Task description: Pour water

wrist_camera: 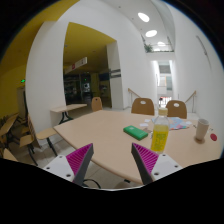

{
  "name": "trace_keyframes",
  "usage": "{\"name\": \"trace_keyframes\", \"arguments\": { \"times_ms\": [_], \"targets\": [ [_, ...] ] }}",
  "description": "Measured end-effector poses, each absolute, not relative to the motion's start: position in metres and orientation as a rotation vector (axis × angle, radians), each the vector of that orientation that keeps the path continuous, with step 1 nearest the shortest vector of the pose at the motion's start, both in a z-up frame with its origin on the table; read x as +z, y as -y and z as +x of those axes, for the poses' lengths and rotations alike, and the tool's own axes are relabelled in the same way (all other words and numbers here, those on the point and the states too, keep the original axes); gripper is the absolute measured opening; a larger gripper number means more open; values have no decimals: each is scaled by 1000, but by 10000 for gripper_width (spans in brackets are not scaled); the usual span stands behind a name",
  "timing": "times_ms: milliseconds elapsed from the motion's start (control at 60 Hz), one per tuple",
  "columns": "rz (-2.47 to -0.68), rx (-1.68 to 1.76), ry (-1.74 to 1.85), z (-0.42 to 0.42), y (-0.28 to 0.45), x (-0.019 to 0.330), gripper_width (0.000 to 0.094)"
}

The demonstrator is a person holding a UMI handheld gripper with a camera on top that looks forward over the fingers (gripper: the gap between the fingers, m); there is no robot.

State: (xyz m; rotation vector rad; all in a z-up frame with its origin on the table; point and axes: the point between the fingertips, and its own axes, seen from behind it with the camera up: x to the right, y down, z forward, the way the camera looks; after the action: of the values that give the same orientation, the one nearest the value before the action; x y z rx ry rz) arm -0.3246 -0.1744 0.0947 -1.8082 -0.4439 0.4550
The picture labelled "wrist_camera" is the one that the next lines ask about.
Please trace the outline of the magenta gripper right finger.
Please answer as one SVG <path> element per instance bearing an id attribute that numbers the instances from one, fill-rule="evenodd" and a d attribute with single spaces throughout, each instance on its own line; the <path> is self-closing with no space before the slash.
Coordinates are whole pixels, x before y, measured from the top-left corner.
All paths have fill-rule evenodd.
<path id="1" fill-rule="evenodd" d="M 182 167 L 167 154 L 157 154 L 137 143 L 132 144 L 131 153 L 144 185 L 182 169 Z"/>

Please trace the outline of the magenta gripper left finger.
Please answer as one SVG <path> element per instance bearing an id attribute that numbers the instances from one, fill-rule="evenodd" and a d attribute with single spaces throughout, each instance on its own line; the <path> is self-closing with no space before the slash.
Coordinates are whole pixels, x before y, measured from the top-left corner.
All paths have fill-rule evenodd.
<path id="1" fill-rule="evenodd" d="M 88 144 L 67 156 L 58 155 L 44 170 L 81 186 L 93 154 L 93 144 Z"/>

